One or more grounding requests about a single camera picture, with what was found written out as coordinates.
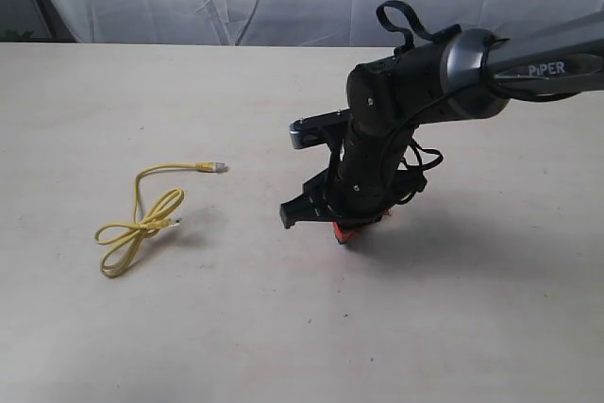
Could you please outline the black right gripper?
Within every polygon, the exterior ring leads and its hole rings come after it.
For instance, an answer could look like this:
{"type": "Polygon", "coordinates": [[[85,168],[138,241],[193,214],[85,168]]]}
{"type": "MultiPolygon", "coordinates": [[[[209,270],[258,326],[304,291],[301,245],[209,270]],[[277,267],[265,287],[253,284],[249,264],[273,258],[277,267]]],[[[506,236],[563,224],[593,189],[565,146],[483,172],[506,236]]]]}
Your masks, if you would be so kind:
{"type": "Polygon", "coordinates": [[[422,192],[428,167],[398,157],[334,160],[302,185],[302,193],[280,205],[286,228],[297,222],[333,223],[338,244],[348,244],[386,210],[422,192]]]}

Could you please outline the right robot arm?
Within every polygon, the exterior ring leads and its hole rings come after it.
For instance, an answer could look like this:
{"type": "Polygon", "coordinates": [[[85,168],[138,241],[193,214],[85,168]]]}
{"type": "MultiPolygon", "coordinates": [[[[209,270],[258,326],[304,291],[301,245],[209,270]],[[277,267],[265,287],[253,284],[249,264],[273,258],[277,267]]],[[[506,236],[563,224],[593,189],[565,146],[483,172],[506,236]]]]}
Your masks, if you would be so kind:
{"type": "Polygon", "coordinates": [[[427,184],[419,126],[488,119],[511,100],[548,103],[603,87],[603,16],[592,13],[520,38],[452,25],[429,32],[413,8],[388,1],[377,19],[407,19],[405,41],[386,58],[357,65],[346,80],[345,109],[294,121],[292,145],[325,145],[327,168],[280,206],[285,227],[329,223],[347,243],[427,184]]]}

